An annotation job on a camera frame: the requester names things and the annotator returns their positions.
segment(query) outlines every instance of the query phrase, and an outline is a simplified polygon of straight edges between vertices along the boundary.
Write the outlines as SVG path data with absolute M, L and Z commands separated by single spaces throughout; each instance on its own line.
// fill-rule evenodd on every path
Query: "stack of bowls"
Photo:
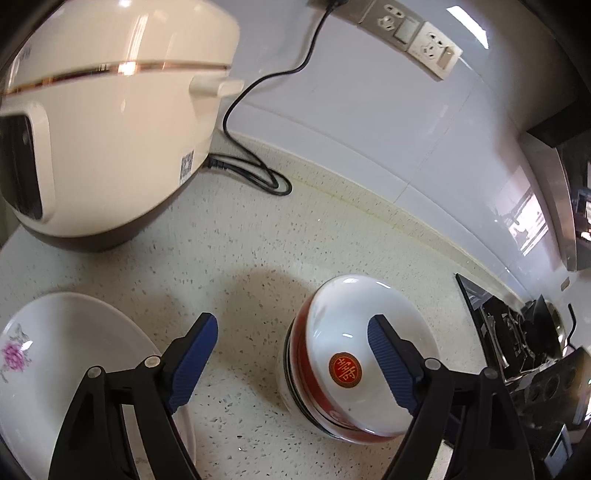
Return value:
M 304 303 L 277 356 L 281 398 L 301 424 L 361 444 L 407 431 L 412 417 L 396 403 L 368 343 L 377 314 L 423 357 L 439 358 L 433 334 L 402 293 L 364 275 L 333 278 Z

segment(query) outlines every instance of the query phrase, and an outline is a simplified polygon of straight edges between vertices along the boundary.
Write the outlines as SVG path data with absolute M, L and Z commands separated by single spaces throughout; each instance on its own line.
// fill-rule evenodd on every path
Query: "qr code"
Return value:
M 187 180 L 188 176 L 191 175 L 191 168 L 193 168 L 193 155 L 195 150 L 191 150 L 190 153 L 187 153 L 183 159 L 181 160 L 181 177 L 179 179 L 179 183 L 184 182 Z

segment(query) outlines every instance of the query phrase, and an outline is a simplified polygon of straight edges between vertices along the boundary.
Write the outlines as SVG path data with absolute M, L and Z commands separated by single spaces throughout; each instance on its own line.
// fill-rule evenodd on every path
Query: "backsplash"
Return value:
M 297 64 L 321 14 L 299 0 L 216 3 L 241 26 L 232 76 L 247 81 Z M 330 17 L 308 68 L 253 91 L 230 129 L 402 207 L 523 300 L 558 301 L 568 272 L 517 136 L 574 99 L 570 63 L 518 0 L 404 3 L 464 50 L 445 81 Z M 452 6 L 486 31 L 489 48 Z

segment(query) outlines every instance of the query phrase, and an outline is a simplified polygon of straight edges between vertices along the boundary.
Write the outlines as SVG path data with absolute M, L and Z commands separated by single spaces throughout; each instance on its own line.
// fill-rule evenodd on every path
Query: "ribbed blue pad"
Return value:
M 191 399 L 195 385 L 217 342 L 217 320 L 210 315 L 197 338 L 187 350 L 173 375 L 173 388 L 168 399 L 171 413 Z
M 374 317 L 368 324 L 368 341 L 396 403 L 413 414 L 417 408 L 413 378 Z

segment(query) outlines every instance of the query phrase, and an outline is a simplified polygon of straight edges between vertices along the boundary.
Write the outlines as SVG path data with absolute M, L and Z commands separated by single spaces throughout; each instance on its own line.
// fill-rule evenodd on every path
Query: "speckled countertop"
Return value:
M 476 372 L 485 362 L 453 275 L 509 293 L 403 211 L 327 172 L 311 186 L 302 168 L 316 167 L 273 158 L 296 179 L 291 196 L 200 174 L 148 229 L 103 254 L 57 250 L 19 228 L 0 251 L 0 327 L 34 298 L 77 291 L 114 305 L 163 351 L 212 312 L 219 341 L 189 404 L 204 478 L 380 478 L 398 441 L 309 433 L 277 394 L 275 356 L 304 299 L 339 274 L 384 279 L 418 307 L 447 366 Z M 449 456 L 442 448 L 432 478 Z

